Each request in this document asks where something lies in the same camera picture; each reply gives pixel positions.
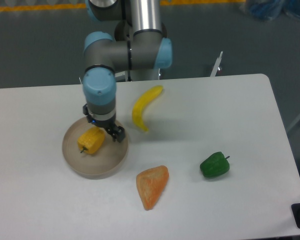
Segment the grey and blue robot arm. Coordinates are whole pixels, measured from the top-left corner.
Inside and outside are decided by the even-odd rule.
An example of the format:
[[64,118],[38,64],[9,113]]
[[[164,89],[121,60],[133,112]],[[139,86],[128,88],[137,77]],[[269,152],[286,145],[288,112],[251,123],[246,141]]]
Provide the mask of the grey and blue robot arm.
[[90,33],[84,41],[83,93],[87,121],[122,142],[125,129],[116,125],[117,72],[158,70],[171,66],[172,43],[164,36],[158,0],[87,0],[87,12],[98,21],[121,21],[123,39],[106,32]]

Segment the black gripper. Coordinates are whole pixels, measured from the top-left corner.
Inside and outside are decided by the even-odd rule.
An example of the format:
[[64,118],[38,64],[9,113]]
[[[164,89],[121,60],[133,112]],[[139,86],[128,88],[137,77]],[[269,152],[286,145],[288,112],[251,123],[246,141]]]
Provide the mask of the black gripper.
[[87,122],[103,128],[112,137],[114,142],[121,143],[126,138],[125,129],[122,126],[116,125],[116,113],[109,112],[104,115],[92,114],[89,112],[88,105],[85,104],[82,108],[83,114],[86,116]]

